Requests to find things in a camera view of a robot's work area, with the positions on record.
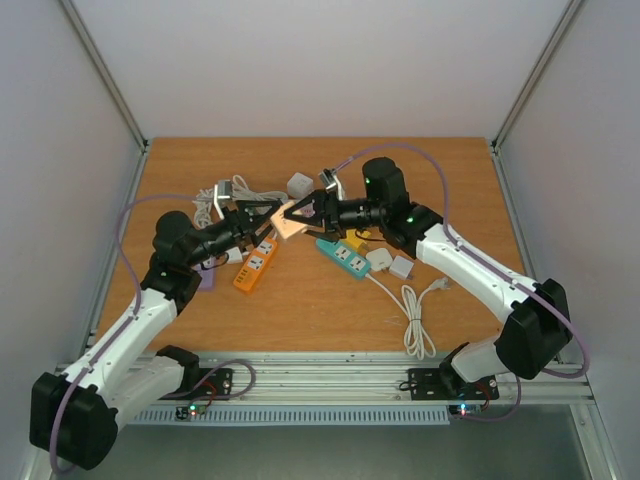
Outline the yellow cube socket adapter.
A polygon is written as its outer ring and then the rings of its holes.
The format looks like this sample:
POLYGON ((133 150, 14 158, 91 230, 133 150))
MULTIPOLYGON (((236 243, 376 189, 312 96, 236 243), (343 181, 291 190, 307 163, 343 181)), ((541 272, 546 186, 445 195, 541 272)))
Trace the yellow cube socket adapter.
POLYGON ((365 256, 371 250, 369 246, 370 237, 371 233, 369 231, 348 230, 346 238, 342 242, 359 255, 365 256))

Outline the beige cube socket adapter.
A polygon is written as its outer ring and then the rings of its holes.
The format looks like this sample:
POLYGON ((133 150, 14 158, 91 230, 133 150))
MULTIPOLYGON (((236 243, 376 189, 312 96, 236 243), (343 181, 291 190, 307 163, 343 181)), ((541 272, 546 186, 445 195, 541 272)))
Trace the beige cube socket adapter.
POLYGON ((279 207, 279 209, 270 217, 270 223, 277 235, 283 240, 287 240, 294 235, 305 233, 308 226, 294 220, 287 220, 284 216, 285 210, 295 205, 294 200, 290 200, 279 207))

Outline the white square charger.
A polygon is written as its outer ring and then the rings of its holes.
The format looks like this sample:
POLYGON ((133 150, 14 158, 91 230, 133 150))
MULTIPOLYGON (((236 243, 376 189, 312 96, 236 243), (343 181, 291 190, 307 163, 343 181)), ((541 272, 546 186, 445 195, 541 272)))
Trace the white square charger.
POLYGON ((412 280, 413 268, 413 261, 402 256, 396 256, 389 266, 389 273, 401 280, 412 280))

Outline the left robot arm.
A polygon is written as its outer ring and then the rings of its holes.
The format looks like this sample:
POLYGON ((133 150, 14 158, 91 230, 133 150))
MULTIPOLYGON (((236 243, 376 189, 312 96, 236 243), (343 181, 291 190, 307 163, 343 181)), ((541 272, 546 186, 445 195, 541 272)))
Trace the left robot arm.
POLYGON ((136 374, 129 369, 191 302, 201 283, 198 266, 234 247, 259 246, 281 205, 238 200, 203 228, 179 210, 157 220, 148 271, 134 280, 130 305, 80 358, 59 374, 41 374, 32 386, 29 441, 48 453, 53 474, 95 468, 146 406, 166 395, 189 398, 199 391, 199 359, 179 348, 161 351, 136 374))

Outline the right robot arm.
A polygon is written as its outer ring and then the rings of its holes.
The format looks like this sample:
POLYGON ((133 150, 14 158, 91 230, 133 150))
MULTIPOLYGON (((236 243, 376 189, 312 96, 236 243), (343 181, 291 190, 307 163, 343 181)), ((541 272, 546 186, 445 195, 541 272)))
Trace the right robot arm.
POLYGON ((376 227, 393 248, 431 266, 478 299, 502 325, 499 335, 464 343, 439 365, 442 387, 463 396, 482 378, 512 373, 532 380, 572 340, 564 288, 511 271, 466 242, 445 219, 411 200, 404 174, 387 157, 362 167, 365 197, 346 200, 315 190, 287 207, 284 217, 310 234, 337 241, 349 229, 376 227))

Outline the white round plug charger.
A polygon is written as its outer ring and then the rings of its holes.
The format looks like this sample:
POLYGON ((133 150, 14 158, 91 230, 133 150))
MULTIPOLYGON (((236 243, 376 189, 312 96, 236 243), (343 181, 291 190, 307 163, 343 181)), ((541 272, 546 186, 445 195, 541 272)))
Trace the white round plug charger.
POLYGON ((371 250, 366 253, 365 258, 370 263, 373 272, 388 269, 393 263, 393 256, 386 248, 371 250))

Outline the small white usb charger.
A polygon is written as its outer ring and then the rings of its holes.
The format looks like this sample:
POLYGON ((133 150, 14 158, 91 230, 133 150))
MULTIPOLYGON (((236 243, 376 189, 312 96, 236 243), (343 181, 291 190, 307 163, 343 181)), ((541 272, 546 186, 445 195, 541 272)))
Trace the small white usb charger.
POLYGON ((247 256, 248 253, 246 251, 242 251, 238 247, 234 247, 226 251, 226 263, 242 264, 247 256))

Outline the orange power strip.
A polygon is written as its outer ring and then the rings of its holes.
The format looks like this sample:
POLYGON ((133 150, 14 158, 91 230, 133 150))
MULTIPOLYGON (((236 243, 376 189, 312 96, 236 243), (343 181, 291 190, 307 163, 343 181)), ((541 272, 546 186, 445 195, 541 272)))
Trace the orange power strip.
POLYGON ((250 252, 234 278, 233 286, 243 293, 252 293, 268 269, 277 250, 277 241, 273 238, 265 238, 250 252))

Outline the white cube charger back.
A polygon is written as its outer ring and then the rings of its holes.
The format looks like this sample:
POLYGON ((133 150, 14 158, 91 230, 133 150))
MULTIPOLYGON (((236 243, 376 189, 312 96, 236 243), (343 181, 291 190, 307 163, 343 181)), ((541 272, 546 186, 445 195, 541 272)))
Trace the white cube charger back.
POLYGON ((313 192, 314 180, 300 172, 296 172, 287 181, 287 193, 291 198, 302 199, 313 192))

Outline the teal power strip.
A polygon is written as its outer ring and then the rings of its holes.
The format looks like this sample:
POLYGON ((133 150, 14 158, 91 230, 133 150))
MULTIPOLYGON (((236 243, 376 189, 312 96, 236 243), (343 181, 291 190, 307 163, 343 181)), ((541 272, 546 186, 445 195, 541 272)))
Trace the teal power strip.
POLYGON ((358 280, 364 279, 371 270, 368 260, 341 242, 316 239, 315 245, 322 255, 358 280))

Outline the purple power strip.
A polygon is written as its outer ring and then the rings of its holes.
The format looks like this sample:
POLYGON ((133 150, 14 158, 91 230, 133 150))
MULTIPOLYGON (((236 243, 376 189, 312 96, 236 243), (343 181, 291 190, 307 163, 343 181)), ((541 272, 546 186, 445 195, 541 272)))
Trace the purple power strip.
POLYGON ((195 271, 200 276, 198 291, 211 292, 215 288, 216 270, 213 267, 205 268, 197 266, 195 271))

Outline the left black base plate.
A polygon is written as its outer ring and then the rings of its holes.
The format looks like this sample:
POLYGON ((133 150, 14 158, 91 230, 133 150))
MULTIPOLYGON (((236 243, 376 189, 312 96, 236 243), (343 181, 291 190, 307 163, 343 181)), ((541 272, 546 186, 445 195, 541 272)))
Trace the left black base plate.
POLYGON ((193 400, 210 397, 213 392, 216 392, 217 396, 225 397, 231 393, 232 386, 231 368, 220 368, 213 373, 209 369, 199 368, 198 372, 188 372, 178 389, 165 395, 163 400, 193 400))

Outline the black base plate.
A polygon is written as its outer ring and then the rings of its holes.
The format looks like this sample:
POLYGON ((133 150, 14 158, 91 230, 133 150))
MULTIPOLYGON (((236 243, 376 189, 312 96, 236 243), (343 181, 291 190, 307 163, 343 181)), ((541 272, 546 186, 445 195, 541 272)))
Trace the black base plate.
POLYGON ((483 377, 474 383, 458 383, 449 387, 438 368, 410 368, 403 384, 412 400, 481 401, 500 397, 494 376, 483 377))
POLYGON ((216 392, 217 396, 225 397, 231 393, 232 386, 231 368, 220 368, 213 373, 209 369, 199 368, 198 372, 188 372, 178 389, 165 395, 163 400, 193 400, 210 397, 213 392, 216 392))

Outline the aluminium rail frame front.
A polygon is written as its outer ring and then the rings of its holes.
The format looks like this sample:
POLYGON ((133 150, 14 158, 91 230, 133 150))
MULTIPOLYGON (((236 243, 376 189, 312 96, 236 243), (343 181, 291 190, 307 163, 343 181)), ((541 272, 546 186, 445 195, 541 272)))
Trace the aluminium rail frame front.
MULTIPOLYGON (((440 359, 419 361, 401 352, 201 352, 200 365, 241 359, 256 370, 256 385, 234 402, 261 405, 407 404, 398 390, 412 368, 436 368, 440 359)), ((516 385, 511 374, 498 374, 499 398, 492 407, 522 405, 593 405, 586 377, 561 379, 545 373, 516 385)))

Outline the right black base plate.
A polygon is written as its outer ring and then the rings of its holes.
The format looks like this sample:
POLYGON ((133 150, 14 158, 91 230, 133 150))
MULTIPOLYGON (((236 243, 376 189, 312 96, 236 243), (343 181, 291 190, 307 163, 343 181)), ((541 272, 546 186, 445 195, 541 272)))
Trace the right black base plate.
POLYGON ((494 376, 483 377, 474 383, 458 383, 449 387, 438 368, 410 368, 403 384, 412 400, 481 401, 500 397, 494 376))

